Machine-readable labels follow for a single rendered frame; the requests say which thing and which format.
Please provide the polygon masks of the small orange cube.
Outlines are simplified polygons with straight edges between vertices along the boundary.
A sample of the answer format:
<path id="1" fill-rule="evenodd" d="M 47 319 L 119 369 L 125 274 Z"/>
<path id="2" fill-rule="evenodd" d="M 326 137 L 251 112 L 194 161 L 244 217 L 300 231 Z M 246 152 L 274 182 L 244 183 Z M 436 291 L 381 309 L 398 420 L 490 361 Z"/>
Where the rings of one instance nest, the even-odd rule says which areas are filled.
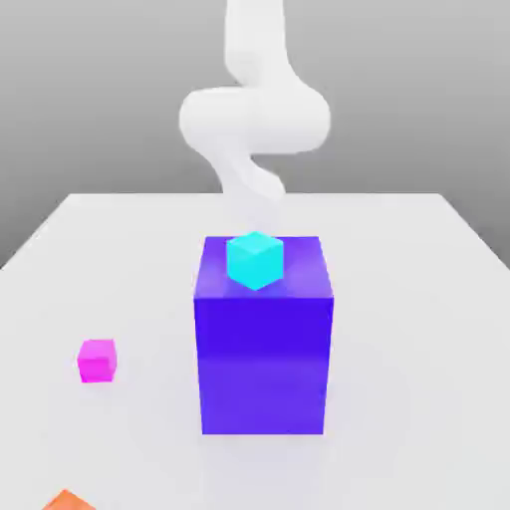
<path id="1" fill-rule="evenodd" d="M 63 489 L 42 510 L 97 510 L 95 506 L 77 496 L 73 492 Z"/>

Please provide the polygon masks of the small magenta cube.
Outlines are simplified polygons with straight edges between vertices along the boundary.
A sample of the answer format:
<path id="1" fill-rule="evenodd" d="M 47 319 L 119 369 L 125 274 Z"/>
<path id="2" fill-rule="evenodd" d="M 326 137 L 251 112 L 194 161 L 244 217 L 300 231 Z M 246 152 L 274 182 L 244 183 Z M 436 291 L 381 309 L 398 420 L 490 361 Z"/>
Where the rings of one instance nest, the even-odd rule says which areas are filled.
<path id="1" fill-rule="evenodd" d="M 110 383 L 117 370 L 117 349 L 113 339 L 86 340 L 78 354 L 83 383 Z"/>

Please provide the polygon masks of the large purple box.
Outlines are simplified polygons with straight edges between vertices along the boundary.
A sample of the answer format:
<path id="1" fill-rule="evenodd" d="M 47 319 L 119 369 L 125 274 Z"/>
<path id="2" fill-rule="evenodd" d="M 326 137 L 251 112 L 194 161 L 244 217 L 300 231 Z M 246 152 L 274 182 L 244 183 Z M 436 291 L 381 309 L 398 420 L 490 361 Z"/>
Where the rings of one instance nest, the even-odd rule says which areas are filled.
<path id="1" fill-rule="evenodd" d="M 205 434 L 324 431 L 334 293 L 317 237 L 286 237 L 284 276 L 251 290 L 204 241 L 193 296 Z"/>

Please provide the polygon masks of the small cyan cube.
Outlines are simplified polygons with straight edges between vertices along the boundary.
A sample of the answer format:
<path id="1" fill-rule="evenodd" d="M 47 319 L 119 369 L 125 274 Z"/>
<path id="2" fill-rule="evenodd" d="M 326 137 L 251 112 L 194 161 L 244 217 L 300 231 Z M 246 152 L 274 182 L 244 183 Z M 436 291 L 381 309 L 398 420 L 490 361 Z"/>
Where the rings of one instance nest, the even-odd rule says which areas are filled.
<path id="1" fill-rule="evenodd" d="M 284 275 L 284 242 L 251 232 L 226 242 L 226 271 L 233 281 L 258 291 Z"/>

